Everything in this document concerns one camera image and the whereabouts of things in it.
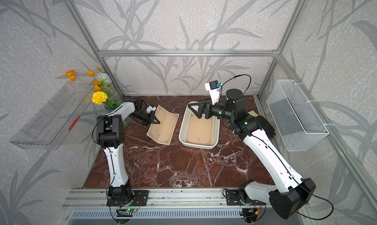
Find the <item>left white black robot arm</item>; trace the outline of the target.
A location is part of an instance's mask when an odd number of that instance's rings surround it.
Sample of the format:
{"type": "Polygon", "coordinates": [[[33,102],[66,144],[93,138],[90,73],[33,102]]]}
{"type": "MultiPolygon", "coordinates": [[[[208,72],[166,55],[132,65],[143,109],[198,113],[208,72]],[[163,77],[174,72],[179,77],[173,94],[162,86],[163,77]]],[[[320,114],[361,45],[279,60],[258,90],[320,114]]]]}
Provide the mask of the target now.
{"type": "Polygon", "coordinates": [[[93,133],[96,134],[94,142],[100,145],[106,154],[111,177],[110,189],[124,189],[130,184],[123,157],[124,121],[128,117],[134,117],[141,120],[145,126],[160,124],[156,117],[157,107],[148,104],[146,109],[143,109],[142,106],[142,99],[133,99],[122,102],[114,111],[97,118],[96,126],[93,129],[93,133]]]}

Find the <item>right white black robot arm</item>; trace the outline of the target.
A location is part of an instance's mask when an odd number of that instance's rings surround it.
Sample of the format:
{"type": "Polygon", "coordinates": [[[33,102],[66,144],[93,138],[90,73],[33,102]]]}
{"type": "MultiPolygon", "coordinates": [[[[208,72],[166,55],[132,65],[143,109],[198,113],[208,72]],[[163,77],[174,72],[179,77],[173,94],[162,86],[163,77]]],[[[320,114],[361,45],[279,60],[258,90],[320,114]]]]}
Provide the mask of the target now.
{"type": "Polygon", "coordinates": [[[227,120],[232,133],[256,154],[272,177],[274,185],[250,180],[239,186],[241,203],[250,205],[258,200],[288,219],[309,202],[316,189],[314,181],[304,179],[283,158],[270,141],[275,129],[263,116],[254,117],[246,111],[246,98],[241,90],[228,90],[225,103],[201,100],[189,103],[188,108],[199,119],[227,120]]]}

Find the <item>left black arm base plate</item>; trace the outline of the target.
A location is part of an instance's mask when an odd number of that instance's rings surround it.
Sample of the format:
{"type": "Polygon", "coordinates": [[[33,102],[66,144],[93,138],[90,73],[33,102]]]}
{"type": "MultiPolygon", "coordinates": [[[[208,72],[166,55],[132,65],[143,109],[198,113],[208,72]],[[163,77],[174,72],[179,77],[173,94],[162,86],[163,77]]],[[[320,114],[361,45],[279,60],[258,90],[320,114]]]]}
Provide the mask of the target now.
{"type": "Polygon", "coordinates": [[[130,204],[131,206],[146,206],[149,195],[148,190],[134,190],[132,192],[122,191],[121,188],[110,188],[107,192],[107,206],[118,206],[130,204]]]}

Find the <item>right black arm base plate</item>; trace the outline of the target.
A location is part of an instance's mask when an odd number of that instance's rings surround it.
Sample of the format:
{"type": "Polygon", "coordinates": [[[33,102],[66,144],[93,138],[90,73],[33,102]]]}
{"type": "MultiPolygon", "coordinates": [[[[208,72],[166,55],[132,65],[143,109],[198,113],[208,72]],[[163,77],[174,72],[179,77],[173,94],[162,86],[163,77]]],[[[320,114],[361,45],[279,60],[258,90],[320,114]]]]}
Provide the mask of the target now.
{"type": "Polygon", "coordinates": [[[264,202],[250,199],[243,189],[223,189],[222,195],[228,206],[264,206],[264,202]]]}

